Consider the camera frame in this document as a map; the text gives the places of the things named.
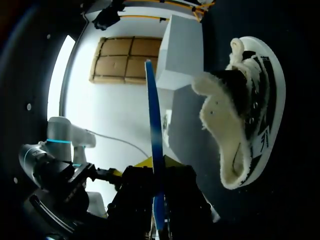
cable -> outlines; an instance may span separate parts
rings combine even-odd
[[[122,140],[122,139],[119,139],[119,138],[116,138],[116,137],[112,137],[112,136],[102,135],[102,134],[96,133],[96,132],[94,132],[94,131],[90,131],[90,130],[88,130],[88,129],[86,129],[86,130],[87,130],[89,133],[94,134],[94,135],[97,135],[97,136],[102,137],[102,138],[111,139],[111,140],[123,142],[123,143],[125,143],[125,144],[129,144],[130,146],[138,149],[141,153],[143,153],[143,155],[145,155],[146,158],[149,157],[140,147],[132,144],[131,142],[128,142],[128,141],[125,141],[125,140]]]

brown cardboard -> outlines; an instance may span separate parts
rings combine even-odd
[[[89,81],[92,83],[145,84],[145,61],[156,72],[159,38],[102,37],[93,57]]]
[[[130,55],[157,57],[161,40],[134,39]]]
[[[108,39],[101,48],[100,56],[129,55],[132,39]]]
[[[125,76],[128,78],[146,78],[145,61],[150,59],[153,70],[156,72],[158,58],[145,56],[130,56],[128,59],[128,66],[126,68]]]
[[[124,77],[127,56],[101,56],[96,62],[95,75]]]

blue ruler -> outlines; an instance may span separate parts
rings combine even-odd
[[[145,75],[149,102],[152,167],[155,177],[156,196],[153,199],[153,214],[157,230],[165,225],[164,175],[165,160],[162,146],[160,107],[154,70],[150,60],[145,62]]]

white sneaker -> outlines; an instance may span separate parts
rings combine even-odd
[[[203,127],[220,151],[220,177],[227,189],[255,181],[263,172],[280,127],[286,83],[274,52],[255,37],[235,38],[226,70],[204,73],[192,83],[207,96]]]

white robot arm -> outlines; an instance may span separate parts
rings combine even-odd
[[[71,159],[71,144],[74,157]],[[43,144],[50,154],[57,159],[84,164],[87,162],[85,148],[96,146],[96,136],[88,130],[73,125],[63,116],[51,117],[48,121],[47,140]]]

